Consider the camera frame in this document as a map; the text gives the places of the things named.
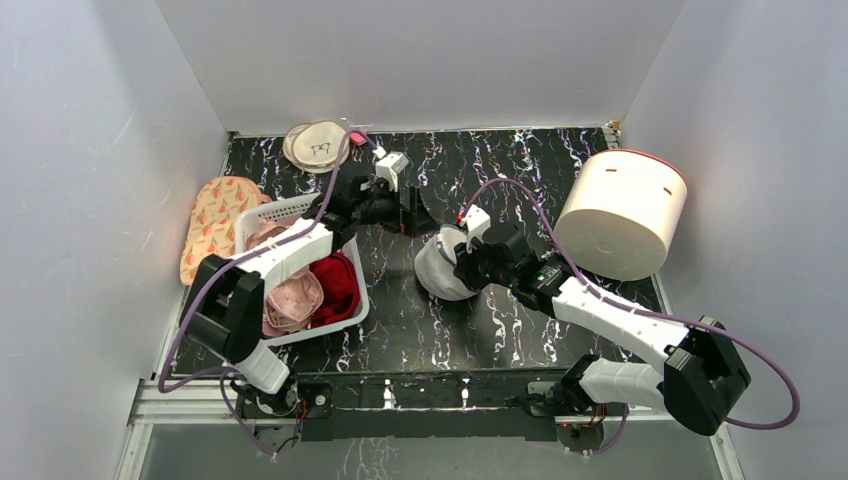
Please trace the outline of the white cylindrical mesh laundry bag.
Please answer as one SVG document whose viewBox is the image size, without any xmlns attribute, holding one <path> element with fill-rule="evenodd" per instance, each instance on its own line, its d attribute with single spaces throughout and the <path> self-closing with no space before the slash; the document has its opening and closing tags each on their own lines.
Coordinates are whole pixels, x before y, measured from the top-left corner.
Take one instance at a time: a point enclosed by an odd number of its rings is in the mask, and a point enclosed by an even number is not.
<svg viewBox="0 0 848 480">
<path fill-rule="evenodd" d="M 430 237 L 414 259 L 415 276 L 433 297 L 455 302 L 470 299 L 478 291 L 468 289 L 454 275 L 457 265 L 455 247 L 466 244 L 467 235 L 453 225 L 443 225 Z"/>
</svg>

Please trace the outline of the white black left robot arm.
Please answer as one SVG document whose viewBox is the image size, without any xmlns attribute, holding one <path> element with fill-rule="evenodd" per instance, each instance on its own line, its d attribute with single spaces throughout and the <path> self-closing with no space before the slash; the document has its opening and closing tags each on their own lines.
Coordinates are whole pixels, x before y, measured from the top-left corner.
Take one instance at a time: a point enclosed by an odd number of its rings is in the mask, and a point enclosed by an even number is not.
<svg viewBox="0 0 848 480">
<path fill-rule="evenodd" d="M 268 243 L 231 259 L 218 255 L 200 264 L 180 327 L 169 351 L 184 336 L 204 345 L 260 392 L 260 403 L 275 416 L 294 411 L 299 400 L 290 370 L 264 342 L 265 299 L 278 285 L 348 243 L 360 226 L 379 225 L 408 237 L 435 232 L 415 185 L 401 187 L 376 167 L 344 163 L 335 167 L 325 191 L 294 226 Z"/>
</svg>

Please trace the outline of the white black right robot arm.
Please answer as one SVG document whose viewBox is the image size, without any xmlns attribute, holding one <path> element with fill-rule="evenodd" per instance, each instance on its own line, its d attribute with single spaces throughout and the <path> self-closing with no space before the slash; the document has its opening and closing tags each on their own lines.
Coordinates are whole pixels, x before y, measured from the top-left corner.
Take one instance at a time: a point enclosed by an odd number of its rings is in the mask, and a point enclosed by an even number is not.
<svg viewBox="0 0 848 480">
<path fill-rule="evenodd" d="M 506 287 L 521 305 L 590 330 L 638 357 L 636 363 L 621 363 L 583 356 L 556 388 L 577 414 L 602 403 L 640 405 L 664 410 L 688 430 L 711 436 L 751 383 L 719 322 L 658 319 L 580 279 L 562 256 L 541 258 L 514 225 L 460 239 L 452 253 L 454 274 L 466 288 Z"/>
</svg>

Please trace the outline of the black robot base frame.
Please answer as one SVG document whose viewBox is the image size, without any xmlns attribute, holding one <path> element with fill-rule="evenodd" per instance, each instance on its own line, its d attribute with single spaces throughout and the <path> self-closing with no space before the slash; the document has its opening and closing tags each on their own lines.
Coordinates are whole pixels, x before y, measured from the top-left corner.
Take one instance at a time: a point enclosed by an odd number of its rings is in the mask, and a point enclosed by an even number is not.
<svg viewBox="0 0 848 480">
<path fill-rule="evenodd" d="M 622 421 L 677 421 L 658 407 L 581 408 L 552 389 L 565 370 L 483 369 L 396 372 L 307 372 L 280 400 L 267 400 L 242 384 L 212 378 L 170 394 L 154 382 L 139 386 L 129 423 L 136 425 L 236 425 L 271 449 L 279 429 L 290 442 L 365 437 L 498 438 L 561 443 L 571 451 L 595 451 Z"/>
</svg>

